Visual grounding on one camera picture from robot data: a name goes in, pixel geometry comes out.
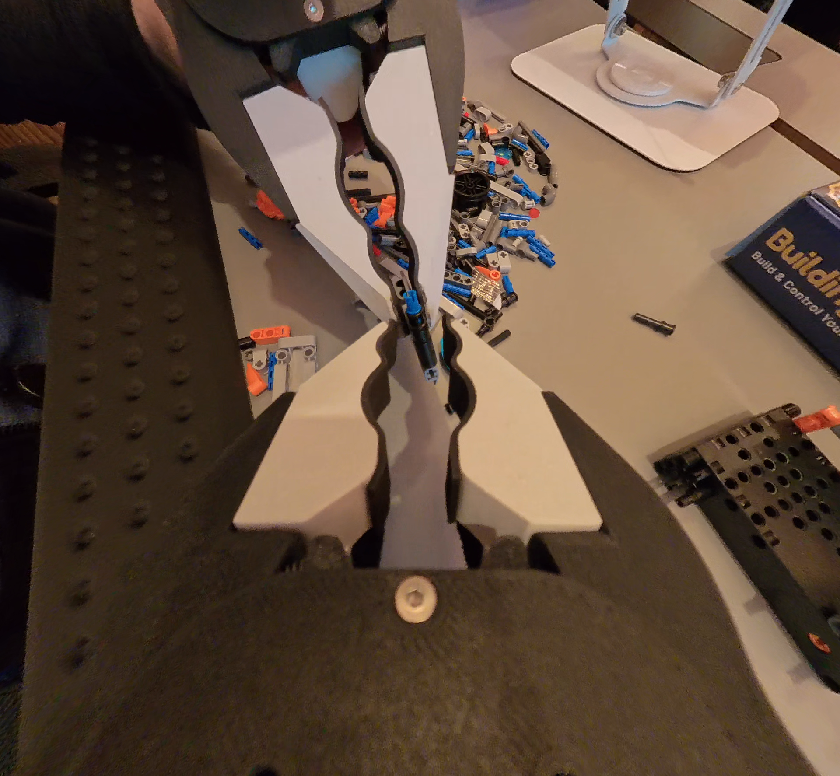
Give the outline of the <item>person's left hand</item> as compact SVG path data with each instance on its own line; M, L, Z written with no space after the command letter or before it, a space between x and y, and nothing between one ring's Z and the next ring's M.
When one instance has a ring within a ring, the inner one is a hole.
M152 56L173 78L179 90L191 96L175 35L156 0L130 0L134 22Z

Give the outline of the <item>pile of building kit parts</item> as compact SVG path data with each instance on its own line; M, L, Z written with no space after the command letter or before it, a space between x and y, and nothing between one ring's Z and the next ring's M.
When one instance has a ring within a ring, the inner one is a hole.
M480 211L451 207L444 257L443 313L486 336L519 296L515 259L551 268L550 241L535 222L559 188L549 141L524 121L509 120L482 101L462 98L455 172L482 170L491 192Z

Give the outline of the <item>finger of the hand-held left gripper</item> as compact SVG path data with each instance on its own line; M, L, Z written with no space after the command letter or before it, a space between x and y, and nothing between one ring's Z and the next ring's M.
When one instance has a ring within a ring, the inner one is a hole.
M305 197L297 207L306 231L329 248L345 269L355 294L380 320L395 318L391 292L371 262L366 234L345 205L337 183L337 140L321 105L299 98L306 112ZM399 173L401 222L413 250L413 284L421 287L431 319L442 295L448 220L454 177L449 172L439 128L427 53L423 46L386 55L364 97L368 131Z
M343 193L339 134L327 108L283 87L244 105L305 238L378 319L396 320L391 282Z

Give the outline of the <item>person's left forearm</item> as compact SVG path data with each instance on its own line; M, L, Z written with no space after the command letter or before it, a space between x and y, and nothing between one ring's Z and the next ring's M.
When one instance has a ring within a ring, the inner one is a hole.
M130 0L1 0L1 121L52 124L157 103Z

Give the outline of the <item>black perforated panel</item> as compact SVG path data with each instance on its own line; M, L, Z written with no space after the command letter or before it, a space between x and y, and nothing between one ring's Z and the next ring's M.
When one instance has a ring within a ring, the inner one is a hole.
M20 770L162 640L186 498L250 421L191 125L67 124L52 288Z

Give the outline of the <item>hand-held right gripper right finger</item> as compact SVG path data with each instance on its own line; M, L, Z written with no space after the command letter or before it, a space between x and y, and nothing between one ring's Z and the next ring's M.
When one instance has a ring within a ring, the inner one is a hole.
M477 337L446 320L448 520L529 542L536 533L599 531L603 519L541 386Z

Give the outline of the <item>white book stand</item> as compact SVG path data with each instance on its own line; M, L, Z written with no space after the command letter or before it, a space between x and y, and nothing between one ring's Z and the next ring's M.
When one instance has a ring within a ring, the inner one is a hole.
M775 0L737 69L716 71L627 27L629 0L590 25L516 56L521 81L657 166L698 171L780 116L745 87L793 0Z

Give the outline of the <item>black base plate assembly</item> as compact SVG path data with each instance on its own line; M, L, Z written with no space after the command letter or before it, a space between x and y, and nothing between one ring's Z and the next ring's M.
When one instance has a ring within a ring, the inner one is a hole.
M814 435L834 405L794 404L716 427L653 462L679 507L700 509L826 687L839 691L839 472Z

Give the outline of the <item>robot kit box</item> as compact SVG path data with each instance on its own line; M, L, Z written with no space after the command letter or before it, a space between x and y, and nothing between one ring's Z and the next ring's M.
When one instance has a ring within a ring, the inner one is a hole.
M839 371L839 181L797 197L723 264Z

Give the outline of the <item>grey frame piece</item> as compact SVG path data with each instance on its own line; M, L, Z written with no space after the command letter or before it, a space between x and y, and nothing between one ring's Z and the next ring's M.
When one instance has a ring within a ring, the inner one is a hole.
M290 336L276 344L257 347L248 335L238 340L245 364L250 362L267 376L272 399L297 392L318 369L317 342L313 336Z

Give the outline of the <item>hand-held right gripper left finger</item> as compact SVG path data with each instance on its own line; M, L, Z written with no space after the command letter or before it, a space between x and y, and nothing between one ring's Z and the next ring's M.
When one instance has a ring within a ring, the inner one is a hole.
M382 322L306 380L234 515L238 530L278 528L353 546L390 509L385 436L397 324Z

